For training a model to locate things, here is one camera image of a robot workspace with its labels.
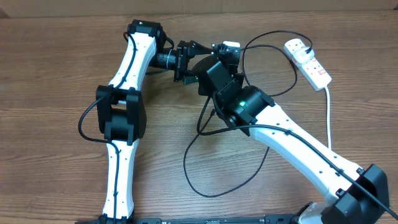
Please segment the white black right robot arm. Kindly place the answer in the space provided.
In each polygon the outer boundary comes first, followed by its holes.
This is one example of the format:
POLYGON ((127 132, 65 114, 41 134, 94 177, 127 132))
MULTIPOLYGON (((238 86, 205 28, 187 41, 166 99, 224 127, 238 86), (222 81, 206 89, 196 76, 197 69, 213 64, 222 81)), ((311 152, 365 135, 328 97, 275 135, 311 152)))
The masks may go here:
POLYGON ((384 171, 339 156, 293 122, 271 96, 254 85, 242 86, 240 51, 236 42, 213 45, 192 72, 199 94, 213 99, 225 131, 240 129, 273 148, 322 194, 322 203, 304 206, 291 222, 376 223, 384 212, 396 218, 384 171))

